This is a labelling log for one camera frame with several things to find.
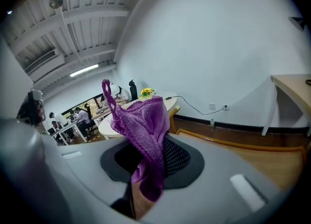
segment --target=black cable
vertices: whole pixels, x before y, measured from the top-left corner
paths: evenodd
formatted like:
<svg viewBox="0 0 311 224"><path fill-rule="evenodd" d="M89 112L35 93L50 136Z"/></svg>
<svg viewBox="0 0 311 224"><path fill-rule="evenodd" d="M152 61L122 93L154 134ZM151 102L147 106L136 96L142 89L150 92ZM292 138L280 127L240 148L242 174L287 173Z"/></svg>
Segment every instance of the black cable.
<svg viewBox="0 0 311 224"><path fill-rule="evenodd" d="M195 110L197 110L200 114L202 114L202 115L209 115L209 114L212 114L212 113L217 113L217 112L219 112L219 111L221 111L221 110L224 110L225 108L226 108L226 106L224 107L224 108L222 108L222 109L220 109L220 110L218 110L218 111L216 111L216 112L212 112L212 113L201 113L198 109L196 109L194 106L192 106L192 105L190 105L186 100L185 100L185 98L184 97L182 97L182 96L179 96L179 95L177 95L177 96L171 96L171 97L167 97L167 98L165 98L166 100L169 100L169 99L171 99L171 98L173 98L173 97L181 97L181 98L183 98L184 99L184 101L189 105L189 106L191 106L192 108L194 108Z"/></svg>

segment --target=purple towel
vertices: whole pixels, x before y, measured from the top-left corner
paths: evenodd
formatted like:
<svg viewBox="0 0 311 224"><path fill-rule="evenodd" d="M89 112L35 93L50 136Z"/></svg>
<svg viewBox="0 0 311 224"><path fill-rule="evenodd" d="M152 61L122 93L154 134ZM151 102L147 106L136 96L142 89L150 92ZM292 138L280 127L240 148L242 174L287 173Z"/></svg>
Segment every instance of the purple towel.
<svg viewBox="0 0 311 224"><path fill-rule="evenodd" d="M103 80L102 87L113 116L112 129L126 136L143 155L131 182L141 181L141 193L155 202L164 187L163 138L170 127L163 99L154 96L150 100L138 101L128 109L123 109L111 97L109 80Z"/></svg>

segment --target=white beam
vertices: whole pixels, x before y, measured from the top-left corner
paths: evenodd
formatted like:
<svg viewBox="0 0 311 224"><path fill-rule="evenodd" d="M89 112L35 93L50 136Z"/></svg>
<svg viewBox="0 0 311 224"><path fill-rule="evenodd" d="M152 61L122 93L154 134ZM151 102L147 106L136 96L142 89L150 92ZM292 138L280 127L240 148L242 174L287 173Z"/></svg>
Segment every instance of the white beam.
<svg viewBox="0 0 311 224"><path fill-rule="evenodd" d="M124 6L94 5L68 10L63 12L63 14L65 23L69 24L94 17L127 17L129 15L129 10ZM31 44L44 34L60 27L62 23L62 16L56 14L31 27L11 45L13 54L18 54L27 47L27 45Z"/></svg>
<svg viewBox="0 0 311 224"><path fill-rule="evenodd" d="M62 86L56 88L55 90L53 90L52 92L50 92L48 94L45 94L43 92L43 100L44 101L47 100L48 98L50 98L54 94L60 92L61 90L65 89L65 88L67 88L67 87L69 87L69 86L71 86L71 85L73 85L73 84L75 84L75 83L85 79L85 78L88 78L88 77L91 77L93 75L96 75L96 74L99 74L99 73L103 73L103 72L106 72L106 71L110 71L110 70L113 70L113 69L116 69L116 68L117 68L117 65L116 64L112 64L112 65L109 65L109 66L102 67L102 68L99 68L97 70L94 70L92 72L86 73L84 76L81 76L81 77L79 77L77 79L74 79L71 82L68 82L67 84L62 85Z"/></svg>
<svg viewBox="0 0 311 224"><path fill-rule="evenodd" d="M107 53L112 53L116 49L113 44L106 44L106 45L101 45L97 47L93 47L84 51L78 52L79 56L81 57L82 60L88 59L90 57L96 56L96 55L101 55L101 54L107 54ZM44 77L40 78L38 81L35 82L34 87L38 85L42 80L45 80L47 76L52 76L53 74L66 69L73 63L77 62L77 56L76 54L69 55L65 57L65 64L63 66L58 67L55 70L52 70L50 73L46 74Z"/></svg>

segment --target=air conditioning unit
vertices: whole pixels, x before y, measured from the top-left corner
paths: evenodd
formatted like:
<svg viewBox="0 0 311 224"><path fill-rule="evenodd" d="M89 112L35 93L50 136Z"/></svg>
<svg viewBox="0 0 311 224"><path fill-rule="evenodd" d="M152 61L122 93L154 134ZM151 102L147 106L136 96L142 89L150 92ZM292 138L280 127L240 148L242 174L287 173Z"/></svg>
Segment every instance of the air conditioning unit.
<svg viewBox="0 0 311 224"><path fill-rule="evenodd" d="M63 65L65 63L65 58L59 53L57 49L54 49L46 54L44 54L39 59L31 63L25 72L29 75L32 81L35 83L40 78L44 77L53 69Z"/></svg>

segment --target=wall socket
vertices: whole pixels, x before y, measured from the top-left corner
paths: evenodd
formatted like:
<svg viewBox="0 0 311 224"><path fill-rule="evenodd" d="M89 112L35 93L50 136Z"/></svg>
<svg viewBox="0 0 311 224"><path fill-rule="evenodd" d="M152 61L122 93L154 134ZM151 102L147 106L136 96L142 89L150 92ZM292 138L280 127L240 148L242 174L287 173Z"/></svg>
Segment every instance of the wall socket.
<svg viewBox="0 0 311 224"><path fill-rule="evenodd" d="M213 110L216 110L216 104L215 103L210 103L209 104L209 108L213 109Z"/></svg>
<svg viewBox="0 0 311 224"><path fill-rule="evenodd" d="M226 104L226 103L224 103L224 104L223 104L223 107L225 107L225 106L227 106L227 108L225 108L224 111L228 111L228 110L229 110L229 105Z"/></svg>

